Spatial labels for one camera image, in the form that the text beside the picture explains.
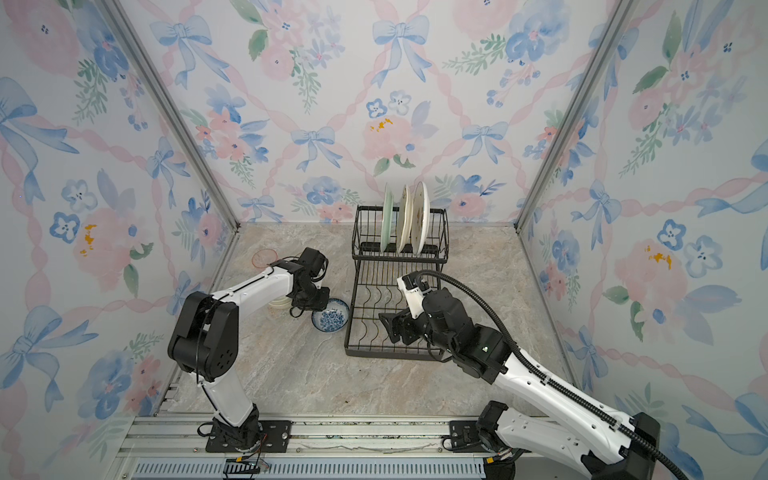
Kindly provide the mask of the white blue floral bowl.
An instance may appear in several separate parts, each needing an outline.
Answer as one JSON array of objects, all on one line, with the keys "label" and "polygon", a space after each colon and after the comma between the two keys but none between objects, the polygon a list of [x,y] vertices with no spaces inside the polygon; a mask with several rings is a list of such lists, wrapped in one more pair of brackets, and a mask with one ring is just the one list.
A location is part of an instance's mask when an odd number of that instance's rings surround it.
[{"label": "white blue floral bowl", "polygon": [[336,298],[328,300],[326,308],[312,313],[313,326],[323,333],[335,333],[344,328],[350,319],[349,305]]}]

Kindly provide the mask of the pink glass cup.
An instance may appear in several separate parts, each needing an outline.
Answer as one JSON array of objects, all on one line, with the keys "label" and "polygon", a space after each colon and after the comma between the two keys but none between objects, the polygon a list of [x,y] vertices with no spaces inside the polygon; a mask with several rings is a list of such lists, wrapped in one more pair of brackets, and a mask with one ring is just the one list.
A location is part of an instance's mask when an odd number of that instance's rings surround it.
[{"label": "pink glass cup", "polygon": [[279,260],[278,252],[274,249],[261,249],[251,257],[251,264],[257,270],[263,270]]}]

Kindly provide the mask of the black wire dish rack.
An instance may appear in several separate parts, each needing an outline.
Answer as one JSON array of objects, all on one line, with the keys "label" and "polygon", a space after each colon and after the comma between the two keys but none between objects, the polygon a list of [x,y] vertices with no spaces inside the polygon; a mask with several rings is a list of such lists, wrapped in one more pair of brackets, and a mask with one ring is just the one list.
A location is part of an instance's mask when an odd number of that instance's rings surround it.
[{"label": "black wire dish rack", "polygon": [[423,269],[440,271],[447,263],[447,211],[430,210],[425,220],[425,243],[419,253],[409,244],[401,252],[396,251],[398,214],[399,208],[394,207],[390,236],[383,245],[384,208],[360,205],[356,209],[351,241],[355,277],[344,349],[351,357],[432,361],[440,355],[439,349],[428,346],[423,339],[409,345],[392,341],[379,316],[407,307],[397,287],[399,277]]}]

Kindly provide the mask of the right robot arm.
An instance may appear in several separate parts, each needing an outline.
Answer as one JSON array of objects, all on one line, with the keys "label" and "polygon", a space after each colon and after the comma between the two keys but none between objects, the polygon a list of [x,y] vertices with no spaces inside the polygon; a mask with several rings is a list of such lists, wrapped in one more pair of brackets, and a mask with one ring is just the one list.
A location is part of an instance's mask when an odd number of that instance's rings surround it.
[{"label": "right robot arm", "polygon": [[652,477],[660,425],[592,399],[542,367],[501,331],[472,321],[447,289],[405,293],[407,306],[379,316],[394,342],[424,340],[448,353],[464,373],[509,391],[546,414],[537,420],[491,401],[478,417],[479,442],[495,459],[520,450],[590,479]]}]

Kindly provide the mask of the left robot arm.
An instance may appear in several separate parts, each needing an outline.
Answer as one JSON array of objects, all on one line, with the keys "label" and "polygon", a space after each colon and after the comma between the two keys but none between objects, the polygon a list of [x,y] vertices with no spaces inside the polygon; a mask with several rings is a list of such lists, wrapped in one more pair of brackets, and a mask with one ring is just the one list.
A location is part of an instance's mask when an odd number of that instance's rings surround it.
[{"label": "left robot arm", "polygon": [[241,452],[261,443],[259,412],[245,393],[234,365],[240,322],[270,302],[286,298],[300,313],[328,306],[322,285],[329,261],[313,248],[272,262],[260,274],[228,289],[195,292],[183,301],[167,347],[168,357],[192,375],[214,408],[210,434]]}]

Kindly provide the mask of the cream plate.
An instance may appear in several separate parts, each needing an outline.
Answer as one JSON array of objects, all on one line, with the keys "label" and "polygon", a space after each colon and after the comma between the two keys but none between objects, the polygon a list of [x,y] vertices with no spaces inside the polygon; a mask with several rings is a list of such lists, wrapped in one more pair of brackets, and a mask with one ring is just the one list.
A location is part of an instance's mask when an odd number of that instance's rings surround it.
[{"label": "cream plate", "polygon": [[405,250],[405,247],[411,242],[413,200],[414,196],[411,188],[409,186],[404,186],[396,223],[396,252],[398,254],[402,253]]}]

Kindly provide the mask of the white floral plate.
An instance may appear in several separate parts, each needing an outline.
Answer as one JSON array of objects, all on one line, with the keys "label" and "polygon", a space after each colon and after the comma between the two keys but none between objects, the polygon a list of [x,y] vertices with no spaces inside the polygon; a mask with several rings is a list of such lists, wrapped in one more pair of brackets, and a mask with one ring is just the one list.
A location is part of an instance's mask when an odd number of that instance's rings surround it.
[{"label": "white floral plate", "polygon": [[413,253],[420,255],[428,235],[430,200],[426,185],[419,182],[415,189],[411,240]]}]

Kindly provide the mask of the green plate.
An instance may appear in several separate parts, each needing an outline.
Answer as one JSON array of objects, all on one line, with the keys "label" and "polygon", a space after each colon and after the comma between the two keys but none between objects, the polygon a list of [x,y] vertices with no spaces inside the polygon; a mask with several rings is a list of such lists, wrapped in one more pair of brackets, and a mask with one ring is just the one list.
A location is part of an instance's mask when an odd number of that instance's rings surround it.
[{"label": "green plate", "polygon": [[382,221],[380,233],[380,252],[385,253],[390,243],[392,231],[392,216],[394,207],[394,194],[389,184],[385,185],[384,201],[382,206]]}]

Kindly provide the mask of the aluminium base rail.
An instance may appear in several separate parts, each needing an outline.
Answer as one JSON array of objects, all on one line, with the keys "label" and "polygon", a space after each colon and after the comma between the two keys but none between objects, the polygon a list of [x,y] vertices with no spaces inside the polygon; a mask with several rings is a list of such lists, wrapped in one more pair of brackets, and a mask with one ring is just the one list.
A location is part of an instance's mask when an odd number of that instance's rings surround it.
[{"label": "aluminium base rail", "polygon": [[205,414],[135,420],[110,466],[109,479],[586,479],[581,439],[545,417],[513,418],[523,454],[500,461],[450,443],[458,417],[268,415],[261,453],[237,462],[213,453]]}]

